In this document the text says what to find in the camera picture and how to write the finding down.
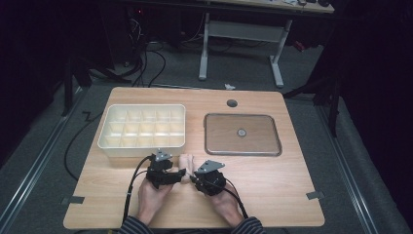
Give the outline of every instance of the black cable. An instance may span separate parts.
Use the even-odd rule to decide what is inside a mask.
[[[289,231],[288,231],[286,228],[282,228],[282,231],[283,231],[285,234],[289,234]]]
[[[188,47],[188,46],[186,46],[185,44],[186,44],[186,43],[191,43],[191,42],[194,42],[194,41],[198,41],[198,40],[204,38],[204,36],[199,36],[198,38],[197,38],[197,36],[200,34],[201,28],[202,28],[203,25],[204,25],[204,18],[205,18],[205,17],[206,17],[206,14],[203,14],[203,17],[201,18],[200,26],[198,27],[198,30],[197,30],[197,32],[195,33],[195,35],[192,36],[190,39],[188,39],[188,40],[186,40],[186,41],[181,41],[181,42],[180,42],[180,44],[181,44],[182,46],[187,47],[187,48],[197,48],[197,47]]]
[[[156,51],[161,51],[164,48],[164,43],[161,41],[153,41],[153,42],[149,42],[148,44],[161,44],[160,48],[154,49],[154,50],[146,50],[147,52],[156,52]]]
[[[79,231],[76,231],[73,234],[79,234],[79,233],[88,232],[88,231],[91,231],[91,230],[79,230]]]
[[[119,77],[127,77],[130,75],[133,75],[134,73],[136,73],[140,67],[142,66],[142,59],[140,57],[137,58],[135,65],[133,66],[133,68],[129,71],[126,71],[120,75],[118,75]],[[108,79],[108,76],[105,75],[100,75],[100,74],[96,74],[94,72],[92,72],[91,70],[88,70],[89,75],[93,76],[94,78],[97,79]]]
[[[66,150],[65,150],[65,152],[64,152],[64,167],[66,168],[66,171],[69,173],[69,175],[70,175],[72,178],[74,178],[76,181],[78,181],[79,178],[76,177],[72,172],[70,172],[69,167],[67,166],[67,155],[68,155],[68,153],[69,153],[70,146],[73,144],[73,142],[75,141],[75,139],[79,136],[79,134],[80,134],[83,130],[85,130],[89,124],[93,123],[94,120],[96,120],[96,119],[97,119],[100,115],[102,115],[102,114],[103,114],[103,111],[100,112],[99,114],[97,114],[96,116],[94,116],[93,119],[90,119],[89,122],[88,122],[86,125],[84,125],[84,126],[82,127],[82,129],[80,129],[80,130],[76,133],[76,135],[70,140],[70,142],[69,142],[69,144],[67,145]]]
[[[200,37],[200,38],[197,38],[196,40],[192,40],[192,41],[190,41],[190,42],[185,42],[185,43],[182,43],[181,42],[181,46],[183,46],[183,47],[186,47],[186,48],[189,48],[189,49],[198,49],[198,48],[201,48],[202,47],[202,45],[203,45],[203,42],[198,42],[200,39],[203,39],[204,37]],[[192,43],[194,43],[194,44],[197,44],[196,46],[188,46],[188,44],[192,44]]]
[[[220,41],[227,41],[227,39],[225,39],[225,40],[214,40],[215,42],[220,42]],[[230,50],[232,47],[233,47],[233,45],[234,45],[234,40],[232,40],[232,39],[230,39],[230,41],[229,41],[229,45],[228,45],[228,47],[227,48],[225,48],[225,49],[223,49],[223,50],[214,50],[214,49],[212,49],[211,48],[211,46],[213,46],[213,45],[209,45],[208,46],[208,49],[210,50],[210,51],[212,51],[212,52],[217,52],[217,53],[224,53],[224,52],[227,52],[228,50]]]
[[[234,41],[233,43],[236,46],[248,47],[248,48],[262,47],[262,46],[266,46],[266,45],[270,44],[270,42],[265,42],[265,41],[257,42],[255,45],[247,45],[246,43],[240,43],[238,41]]]
[[[237,196],[240,197],[240,195],[238,194],[237,188],[235,187],[234,183],[231,182],[231,180],[229,180],[228,178],[225,178],[229,183],[231,183],[231,185],[233,186],[235,192],[237,193]]]
[[[238,205],[239,205],[240,208],[241,208],[241,212],[243,213],[243,217],[244,217],[244,218],[248,218],[248,214],[246,214],[246,210],[245,210],[244,204],[243,204],[243,202],[241,201],[241,198],[240,198],[239,196],[237,196],[236,194],[234,194],[232,191],[228,190],[228,189],[225,188],[225,187],[218,186],[218,185],[216,185],[216,184],[214,184],[214,183],[211,183],[211,182],[209,182],[209,181],[207,181],[207,180],[204,180],[203,182],[205,182],[205,183],[207,183],[207,184],[209,184],[209,185],[212,185],[212,186],[214,186],[214,187],[220,188],[220,189],[228,192],[229,194],[231,194],[231,195],[237,200]]]
[[[136,85],[136,83],[137,83],[137,86],[139,86],[139,81],[142,81],[142,87],[144,87],[142,76],[143,76],[143,73],[145,72],[147,64],[148,64],[148,56],[147,56],[147,53],[146,53],[146,48],[145,48],[145,51],[144,51],[144,55],[145,55],[145,65],[144,65],[143,69],[140,70],[139,76],[131,84],[132,87],[134,87],[134,85]]]
[[[146,156],[144,159],[142,159],[142,161],[140,161],[140,163],[137,165],[136,170],[134,170],[133,176],[131,177],[131,183],[130,183],[130,185],[129,185],[129,187],[128,187],[127,199],[126,199],[126,201],[125,201],[124,219],[123,219],[123,221],[125,221],[125,220],[127,219],[127,217],[128,217],[129,205],[130,205],[130,202],[131,202],[131,192],[133,191],[133,182],[134,182],[134,180],[137,178],[137,176],[139,176],[141,173],[143,173],[143,172],[141,172],[141,173],[138,174],[137,172],[139,171],[139,169],[140,169],[140,167],[142,166],[142,164],[143,164],[146,160],[150,159],[151,157],[152,157],[152,156]]]
[[[167,60],[165,59],[165,57],[163,55],[159,54],[156,51],[151,51],[151,52],[157,54],[158,56],[160,56],[162,58],[162,60],[164,61],[164,65],[162,66],[162,69],[158,72],[158,74],[154,78],[152,78],[151,82],[149,82],[148,88],[150,88],[152,83],[155,81],[155,79],[158,78],[159,75],[161,75],[161,73],[165,69],[165,66],[167,65]]]

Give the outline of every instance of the ice cube tray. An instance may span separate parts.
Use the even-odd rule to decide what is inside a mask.
[[[109,157],[145,157],[161,148],[179,155],[185,145],[182,104],[109,106],[97,145]]]

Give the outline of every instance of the hand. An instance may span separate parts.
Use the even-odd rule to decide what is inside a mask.
[[[233,186],[226,184],[225,188],[234,194],[237,194]],[[237,199],[235,199],[235,197],[233,197],[229,192],[223,190],[214,196],[206,196],[213,204],[215,211],[221,215],[231,227],[238,226],[238,224],[244,220],[244,217],[238,210]]]
[[[139,187],[136,218],[149,225],[152,218],[161,209],[172,188],[173,184],[160,186],[159,189],[156,189],[148,179],[144,179]]]

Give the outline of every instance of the dark sleeve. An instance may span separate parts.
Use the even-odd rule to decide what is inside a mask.
[[[261,221],[252,216],[242,221],[231,234],[265,234]]]
[[[128,216],[119,230],[120,234],[153,234],[153,232],[143,222],[137,218]]]

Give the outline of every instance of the metal tray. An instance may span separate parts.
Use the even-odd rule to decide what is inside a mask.
[[[269,115],[209,113],[205,151],[211,155],[279,156],[282,145]]]

